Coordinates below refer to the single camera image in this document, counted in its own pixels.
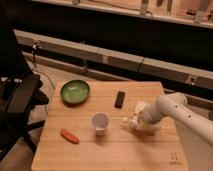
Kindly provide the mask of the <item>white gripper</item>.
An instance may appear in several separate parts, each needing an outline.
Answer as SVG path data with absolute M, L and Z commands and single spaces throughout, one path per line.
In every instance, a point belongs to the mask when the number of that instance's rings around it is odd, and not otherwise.
M 144 131 L 146 126 L 152 127 L 162 120 L 162 115 L 155 105 L 147 105 L 140 115 L 140 121 L 136 124 L 138 131 Z

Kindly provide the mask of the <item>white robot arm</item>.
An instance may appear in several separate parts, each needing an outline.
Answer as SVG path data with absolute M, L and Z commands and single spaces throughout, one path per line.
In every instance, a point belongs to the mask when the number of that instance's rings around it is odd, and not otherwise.
M 136 128 L 145 131 L 163 118 L 170 117 L 213 146 L 213 121 L 194 113 L 186 105 L 187 98 L 182 93 L 161 95 L 137 114 Z

